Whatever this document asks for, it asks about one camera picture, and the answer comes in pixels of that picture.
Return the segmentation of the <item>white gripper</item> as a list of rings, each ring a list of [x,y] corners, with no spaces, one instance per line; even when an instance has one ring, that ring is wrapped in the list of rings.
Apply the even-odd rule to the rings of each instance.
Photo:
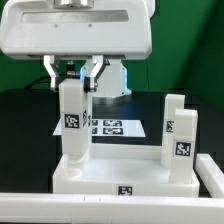
[[[84,91],[97,91],[107,58],[145,59],[152,52],[152,0],[90,0],[84,8],[56,0],[8,0],[0,20],[0,49],[11,58],[44,56],[50,87],[58,89],[56,56],[88,59]]]

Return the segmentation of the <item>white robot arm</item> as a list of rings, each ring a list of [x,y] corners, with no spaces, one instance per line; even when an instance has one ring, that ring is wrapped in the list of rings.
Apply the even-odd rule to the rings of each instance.
[[[0,49],[13,59],[44,61],[57,87],[57,60],[84,60],[83,77],[97,97],[128,94],[124,60],[152,52],[151,20],[159,0],[8,0]]]

